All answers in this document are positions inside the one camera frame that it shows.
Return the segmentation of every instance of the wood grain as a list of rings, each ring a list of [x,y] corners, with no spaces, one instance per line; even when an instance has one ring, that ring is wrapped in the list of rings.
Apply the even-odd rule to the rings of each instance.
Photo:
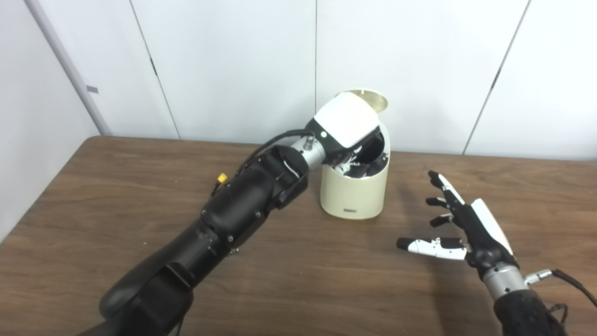
[[[254,148],[233,143],[91,138],[0,245],[0,335],[75,335],[101,321],[99,299],[198,216],[214,179]],[[597,163],[394,152],[380,216],[348,221],[309,189],[195,290],[181,335],[501,335],[465,263],[412,255],[398,236],[442,213],[429,169],[468,201],[483,197],[524,272],[559,267],[597,292]],[[568,303],[570,335],[597,311],[559,280],[535,289]]]

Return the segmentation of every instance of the white wall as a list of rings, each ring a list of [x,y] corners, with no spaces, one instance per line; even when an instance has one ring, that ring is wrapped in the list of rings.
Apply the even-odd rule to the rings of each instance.
[[[182,139],[264,142],[315,112],[315,0],[133,1]]]
[[[319,0],[317,106],[370,88],[393,150],[461,154],[526,4]]]
[[[123,0],[28,0],[48,17],[66,55],[115,136],[178,139],[131,4]]]
[[[467,154],[597,160],[597,2],[533,1]]]
[[[23,1],[0,1],[0,241],[98,134]]]

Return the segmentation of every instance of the cream trash can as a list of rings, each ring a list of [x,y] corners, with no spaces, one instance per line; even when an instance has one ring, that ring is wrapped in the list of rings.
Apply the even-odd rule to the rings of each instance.
[[[351,90],[376,110],[387,107],[386,99],[373,91]],[[372,218],[383,209],[390,164],[390,134],[380,122],[380,134],[365,151],[337,167],[324,166],[321,206],[332,216],[346,219]]]

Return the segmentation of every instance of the yellow connector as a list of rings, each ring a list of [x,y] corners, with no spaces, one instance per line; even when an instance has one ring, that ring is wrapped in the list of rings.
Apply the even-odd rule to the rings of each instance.
[[[224,174],[224,173],[222,173],[222,174],[220,174],[220,176],[218,176],[218,182],[220,182],[220,183],[226,182],[227,179],[228,179],[228,176],[226,176],[226,174]]]

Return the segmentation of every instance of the robotic arm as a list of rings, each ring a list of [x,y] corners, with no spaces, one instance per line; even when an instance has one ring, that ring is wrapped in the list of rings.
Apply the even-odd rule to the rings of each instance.
[[[108,290],[100,301],[106,320],[79,336],[168,335],[191,307],[193,288],[246,242],[272,210],[298,197],[315,167],[350,160],[379,131],[369,104],[342,93],[304,130],[286,132],[261,146],[229,182],[219,180],[197,220]],[[292,146],[274,145],[287,136],[303,137]]]
[[[399,238],[397,247],[437,258],[466,260],[477,269],[479,278],[495,300],[494,312],[505,336],[566,335],[562,324],[528,286],[551,275],[547,273],[550,271],[522,277],[508,239],[483,200],[479,198],[466,204],[441,174],[430,171],[429,176],[431,184],[441,189],[444,197],[427,198],[427,204],[450,211],[431,220],[431,226],[456,224],[464,230],[467,243],[463,244],[459,238]]]

